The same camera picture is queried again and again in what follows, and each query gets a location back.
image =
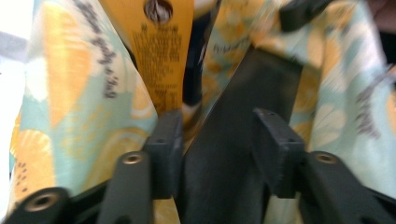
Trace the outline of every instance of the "black plastic clip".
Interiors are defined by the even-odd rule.
[[[302,28],[320,14],[332,0],[293,0],[279,10],[283,32]]]

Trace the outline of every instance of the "yellow pattern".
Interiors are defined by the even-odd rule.
[[[339,63],[342,58],[339,41],[335,35],[330,36],[325,40],[324,63],[322,66],[322,80],[329,75],[330,71]]]
[[[322,29],[313,29],[308,37],[308,60],[314,67],[321,67],[323,62],[323,34]]]
[[[56,126],[84,90],[91,55],[78,23],[63,8],[43,4],[44,50],[48,69],[50,124]]]
[[[9,152],[14,157],[16,156],[16,148],[18,144],[18,135],[20,133],[20,125],[21,125],[21,112],[18,114],[17,118],[15,119],[15,126],[14,129],[12,130],[11,143],[9,146]]]
[[[311,140],[311,133],[312,133],[313,125],[314,125],[314,122],[311,120],[311,121],[303,122],[303,123],[293,126],[293,130],[295,132],[297,132],[297,134],[299,134],[301,138],[303,138],[303,140],[306,144],[308,144],[309,141]]]
[[[155,200],[154,201],[154,223],[156,224],[177,224],[178,220],[177,209],[175,201],[169,200]]]
[[[37,190],[55,186],[50,138],[35,130],[20,132],[17,160],[11,183],[10,205],[20,202]]]
[[[141,148],[148,138],[148,134],[141,129],[121,129],[113,133],[100,150],[83,189],[89,189],[108,180],[114,171],[114,165],[123,153]]]
[[[136,75],[136,88],[134,91],[134,99],[132,104],[132,119],[147,119],[155,112],[154,105],[149,97],[149,92],[139,75]]]
[[[318,90],[318,72],[312,67],[304,66],[301,73],[293,112],[313,111],[318,101]]]
[[[392,131],[396,133],[396,92],[394,91],[388,98],[387,110],[389,123]]]
[[[207,102],[216,97],[219,93],[218,82],[213,77],[202,77],[202,103],[206,105]]]

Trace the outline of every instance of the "black plastic bracket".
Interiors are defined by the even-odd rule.
[[[254,112],[253,157],[269,193],[294,198],[301,192],[305,224],[396,223],[394,200],[376,197],[333,154],[304,152],[301,138],[275,113]]]
[[[279,10],[280,27],[283,32],[302,28],[321,13],[332,0],[292,0]]]

